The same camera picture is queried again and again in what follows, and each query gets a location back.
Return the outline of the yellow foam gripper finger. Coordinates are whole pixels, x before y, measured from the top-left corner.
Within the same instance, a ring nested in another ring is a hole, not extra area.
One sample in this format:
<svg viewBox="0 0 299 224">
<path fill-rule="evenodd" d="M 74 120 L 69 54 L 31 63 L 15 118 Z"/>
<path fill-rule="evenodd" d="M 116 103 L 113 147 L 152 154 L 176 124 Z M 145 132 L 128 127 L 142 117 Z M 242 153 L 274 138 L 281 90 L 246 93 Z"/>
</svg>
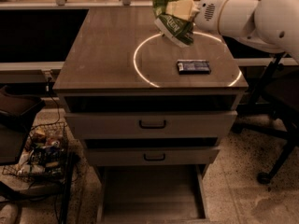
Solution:
<svg viewBox="0 0 299 224">
<path fill-rule="evenodd" d="M 199 13 L 199 9 L 193 0 L 178 0 L 169 2 L 165 13 L 184 21 L 192 21 Z"/>
</svg>

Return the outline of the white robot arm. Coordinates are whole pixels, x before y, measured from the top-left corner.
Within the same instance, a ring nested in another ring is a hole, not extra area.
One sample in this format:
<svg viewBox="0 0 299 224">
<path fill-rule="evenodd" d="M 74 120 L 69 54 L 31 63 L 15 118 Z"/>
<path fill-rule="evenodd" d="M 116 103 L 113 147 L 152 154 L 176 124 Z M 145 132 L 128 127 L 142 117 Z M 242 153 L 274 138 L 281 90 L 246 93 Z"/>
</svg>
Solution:
<svg viewBox="0 0 299 224">
<path fill-rule="evenodd" d="M 285 52 L 299 62 L 299 0 L 178 0 L 167 4 L 166 13 L 251 48 Z"/>
</svg>

